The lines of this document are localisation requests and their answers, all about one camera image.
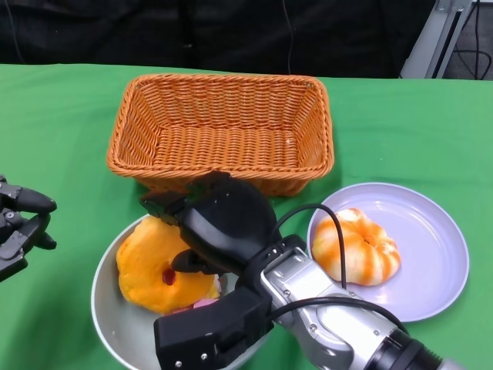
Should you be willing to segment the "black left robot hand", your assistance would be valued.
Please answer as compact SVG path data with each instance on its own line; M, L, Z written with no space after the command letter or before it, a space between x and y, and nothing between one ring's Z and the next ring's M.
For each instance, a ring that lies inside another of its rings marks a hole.
M28 266L32 248L56 249L46 232L56 202L38 191L10 184L1 176L1 280Z

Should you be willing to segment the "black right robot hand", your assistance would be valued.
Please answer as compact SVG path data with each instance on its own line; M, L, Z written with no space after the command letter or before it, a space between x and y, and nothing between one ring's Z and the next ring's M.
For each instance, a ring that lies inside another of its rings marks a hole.
M156 357L162 369L222 369L273 328L272 298L260 272L275 256L277 222L269 200L252 184L212 172L187 193L148 193L148 213L179 228L190 247L172 264L177 272L232 273L235 289L212 304L155 320Z

